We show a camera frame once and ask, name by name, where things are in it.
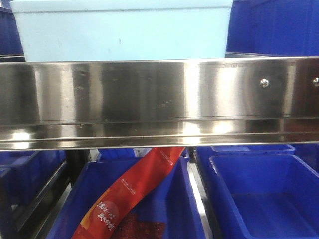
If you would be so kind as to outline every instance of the light blue plastic bin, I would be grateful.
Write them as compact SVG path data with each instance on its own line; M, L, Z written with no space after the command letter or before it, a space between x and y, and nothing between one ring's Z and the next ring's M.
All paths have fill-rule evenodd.
M225 56L233 0L15 0L27 61Z

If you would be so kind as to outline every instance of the blue bin rim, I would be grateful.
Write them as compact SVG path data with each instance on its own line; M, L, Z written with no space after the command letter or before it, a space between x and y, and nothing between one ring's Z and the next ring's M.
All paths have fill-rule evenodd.
M19 168L19 167L23 167L24 165L26 165L27 163L29 163L31 160L33 160L38 154L40 153L40 151L34 152L32 155L30 156L20 156L21 157L27 157L28 159L25 161L24 164L15 164L15 165L10 165L10 164L0 164L1 168Z
M291 154L281 154L281 155L271 155L271 157L276 157L276 158L293 158L296 160L297 163L300 163L302 166L304 166L305 168L307 168L312 174L314 174L318 180L319 180L319 174L317 172L315 172L310 166L308 166L305 162L303 162L300 158L298 158L297 156L295 155L291 155ZM267 155L252 155L252 156L247 156L247 155L222 155L222 156L212 156L209 158L209 167L211 167L211 171L213 173L216 174L217 178L218 178L218 181L217 183L220 184L222 187L222 191L224 193L224 195L227 197L227 200L228 202L231 204L231 207L234 209L233 210L233 213L234 213L234 216L236 218L236 221L238 222L238 224L240 225L240 230L242 231L242 233L244 234L245 237L247 238L254 238L248 231L247 227L246 227L246 224L244 223L244 220L241 216L241 214L239 213L238 211L238 208L235 204L235 201L234 199L232 198L231 196L231 193L221 175L221 173L219 172L218 170L218 167L216 166L216 164L214 163L214 159L215 158L229 158L229 159L232 159L232 158L269 158L269 156Z
M260 146L261 146L262 144L251 144L251 145L243 144L243 145L234 145L234 146L245 147L245 146L254 146L254 145L260 145ZM217 145L217 146L211 146L211 149L212 149L213 151L215 151L215 152L220 152L220 151L216 150L215 148L216 148L216 147L224 147L224 146L226 146L226 147L231 147L232 145ZM291 146L290 144L279 144L279 146L286 146L288 149L282 149L282 150L280 150L280 149L267 150L267 152L273 152L273 151L291 152L291 151L295 151L295 150L296 150L296 149L295 149L293 146ZM265 150L256 150L256 151L254 151L254 152L263 152L263 151L265 151Z
M5 8L5 7L0 7L0 12L5 12L5 13L9 13L9 14L13 15L12 11L8 8Z

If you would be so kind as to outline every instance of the shelf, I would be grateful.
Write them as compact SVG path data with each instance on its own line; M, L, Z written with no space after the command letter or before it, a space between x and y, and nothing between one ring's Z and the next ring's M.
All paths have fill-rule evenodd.
M319 141L318 57L1 63L0 75L0 150Z

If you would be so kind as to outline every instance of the screw head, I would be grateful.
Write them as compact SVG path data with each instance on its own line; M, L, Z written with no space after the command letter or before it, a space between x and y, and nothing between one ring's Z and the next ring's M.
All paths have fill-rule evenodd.
M269 80L267 79L261 79L260 82L259 82L259 85L262 87L262 88L266 88L267 86L269 86Z
M314 85L315 87L318 87L318 86L319 86L319 78L318 78L318 77L316 77L316 78L313 79L313 85Z

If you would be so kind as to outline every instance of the red snack bag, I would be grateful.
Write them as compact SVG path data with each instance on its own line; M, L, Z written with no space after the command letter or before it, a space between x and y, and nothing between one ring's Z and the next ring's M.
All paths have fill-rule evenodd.
M171 172L183 150L153 148L102 194L72 239L109 239L125 215Z

